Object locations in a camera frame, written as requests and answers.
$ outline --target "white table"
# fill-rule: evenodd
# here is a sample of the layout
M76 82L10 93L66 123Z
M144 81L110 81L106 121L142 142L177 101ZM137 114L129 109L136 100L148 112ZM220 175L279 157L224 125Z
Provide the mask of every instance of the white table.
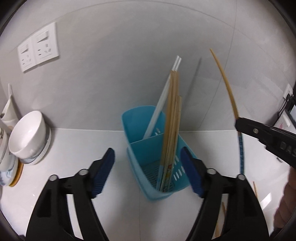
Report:
M123 132L54 129L52 133L51 147L44 159L37 165L24 166L15 187L3 188L0 208L18 234L26 233L35 202L50 175L72 176L88 168L112 147L115 164L102 194L93 199L108 238L111 241L186 239L202 199L187 187L162 201L146 200L131 172ZM238 174L236 131L184 132L181 136L207 167L217 169L222 175ZM250 183L256 182L259 201L269 193L272 197L263 210L269 231L272 231L273 214L282 196L289 166L276 160L254 138L244 136L244 147L246 176ZM74 233L82 238L71 195L68 201Z

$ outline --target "gray wall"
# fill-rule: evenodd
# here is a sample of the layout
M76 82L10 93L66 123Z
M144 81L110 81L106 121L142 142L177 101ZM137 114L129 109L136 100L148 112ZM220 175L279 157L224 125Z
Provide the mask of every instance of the gray wall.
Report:
M22 73L17 45L57 22L60 57ZM28 0L0 37L0 81L12 84L22 115L41 110L58 128L121 130L120 116L156 105L182 57L181 130L233 129L240 115L268 122L296 79L296 40L267 0Z

